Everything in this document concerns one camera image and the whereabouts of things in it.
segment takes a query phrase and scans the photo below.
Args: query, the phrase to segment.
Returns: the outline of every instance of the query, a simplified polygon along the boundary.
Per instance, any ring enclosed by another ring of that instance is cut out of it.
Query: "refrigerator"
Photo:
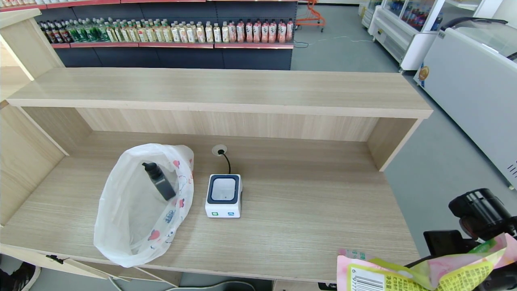
[[[414,80],[517,185],[517,29],[460,18],[443,26]]]
[[[491,18],[502,1],[383,0],[368,33],[399,62],[400,71],[417,70],[442,25],[459,17]]]

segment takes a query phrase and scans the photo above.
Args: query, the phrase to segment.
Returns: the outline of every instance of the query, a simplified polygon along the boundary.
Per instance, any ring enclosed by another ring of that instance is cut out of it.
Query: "barcode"
[[[352,291],[385,291],[384,275],[358,268],[352,269]]]

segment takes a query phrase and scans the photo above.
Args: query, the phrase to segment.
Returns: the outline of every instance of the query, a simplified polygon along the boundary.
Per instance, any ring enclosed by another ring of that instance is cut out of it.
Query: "white plastic bag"
[[[163,255],[187,216],[194,194],[194,153],[185,145],[148,143],[125,151],[111,170],[99,201],[94,245],[129,268]],[[173,184],[166,201],[142,163],[156,163]]]

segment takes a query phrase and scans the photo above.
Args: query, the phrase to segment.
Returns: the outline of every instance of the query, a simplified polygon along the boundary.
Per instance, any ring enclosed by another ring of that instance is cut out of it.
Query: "floor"
[[[296,32],[297,46],[307,46],[302,42],[308,43],[308,46],[294,50],[293,70],[398,71],[393,58],[378,43],[373,43],[371,36],[361,26],[357,7],[317,6],[317,10],[327,18],[327,25],[323,33],[310,26]],[[298,15],[303,15],[305,11],[306,7],[300,5]],[[414,84],[410,74],[406,77],[410,84]],[[417,249],[420,255],[426,256],[429,251],[423,231],[459,229],[458,219],[447,207],[453,198],[476,188],[487,187],[503,201],[512,215],[517,215],[517,199],[516,192],[507,188],[497,171],[463,132],[422,90],[416,89],[435,111],[420,125],[385,173]],[[19,263],[4,257],[0,266],[12,271]],[[227,278],[185,274],[181,285],[202,286],[224,280]],[[120,285],[125,291],[168,288],[166,284],[139,280],[120,282]],[[255,285],[257,291],[270,290],[268,282],[255,282]],[[33,291],[69,289],[116,290],[106,280],[48,269],[42,271],[32,288]],[[244,287],[238,290],[247,291]]]

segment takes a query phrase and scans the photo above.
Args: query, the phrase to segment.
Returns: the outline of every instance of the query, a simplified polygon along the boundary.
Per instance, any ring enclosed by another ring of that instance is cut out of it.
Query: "snack package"
[[[411,268],[358,251],[339,253],[338,291],[471,291],[493,269],[517,260],[517,241],[501,234],[467,254],[429,259]]]

